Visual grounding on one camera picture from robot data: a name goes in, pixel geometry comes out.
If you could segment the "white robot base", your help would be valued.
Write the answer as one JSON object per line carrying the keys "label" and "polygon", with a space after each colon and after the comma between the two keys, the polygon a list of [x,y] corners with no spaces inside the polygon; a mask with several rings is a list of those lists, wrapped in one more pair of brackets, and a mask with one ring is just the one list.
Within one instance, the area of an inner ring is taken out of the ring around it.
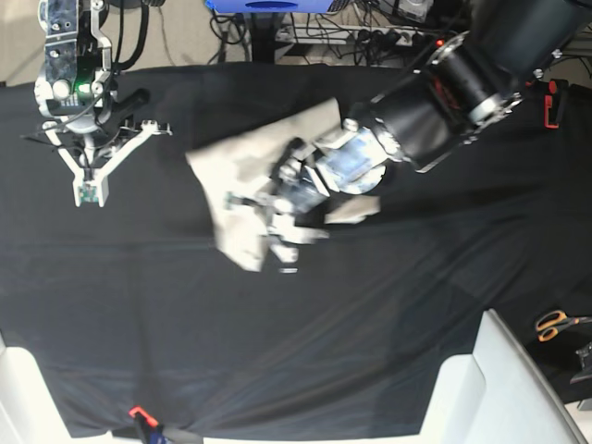
{"label": "white robot base", "polygon": [[473,350],[439,368],[421,443],[585,443],[556,391],[499,315],[483,313]]}
{"label": "white robot base", "polygon": [[56,408],[33,355],[1,344],[1,441],[3,443],[112,443],[107,432],[73,438]]}

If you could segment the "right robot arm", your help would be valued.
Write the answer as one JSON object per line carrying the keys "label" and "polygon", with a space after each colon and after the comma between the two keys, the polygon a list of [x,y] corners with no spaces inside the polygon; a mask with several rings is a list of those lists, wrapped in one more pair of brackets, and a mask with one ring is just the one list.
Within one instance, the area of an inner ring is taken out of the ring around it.
{"label": "right robot arm", "polygon": [[169,135],[169,125],[155,120],[137,122],[135,111],[150,94],[139,89],[117,97],[117,76],[142,55],[152,9],[159,1],[140,1],[138,42],[128,60],[121,45],[112,43],[103,26],[112,7],[122,1],[42,1],[38,21],[45,33],[44,63],[34,83],[34,96],[45,118],[30,140],[56,148],[73,174],[76,205],[104,206],[109,176],[153,136]]}

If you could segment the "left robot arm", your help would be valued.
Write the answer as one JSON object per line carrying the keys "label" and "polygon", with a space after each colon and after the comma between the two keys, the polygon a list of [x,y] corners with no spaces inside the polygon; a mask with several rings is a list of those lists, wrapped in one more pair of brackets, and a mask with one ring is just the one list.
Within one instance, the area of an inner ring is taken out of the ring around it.
{"label": "left robot arm", "polygon": [[249,271],[267,253],[294,266],[301,245],[326,236],[310,224],[319,206],[370,192],[392,163],[424,173],[473,142],[511,113],[526,83],[590,20],[587,1],[477,2],[469,28],[420,69],[322,135],[289,139],[266,172],[249,171],[226,198],[219,249]]}

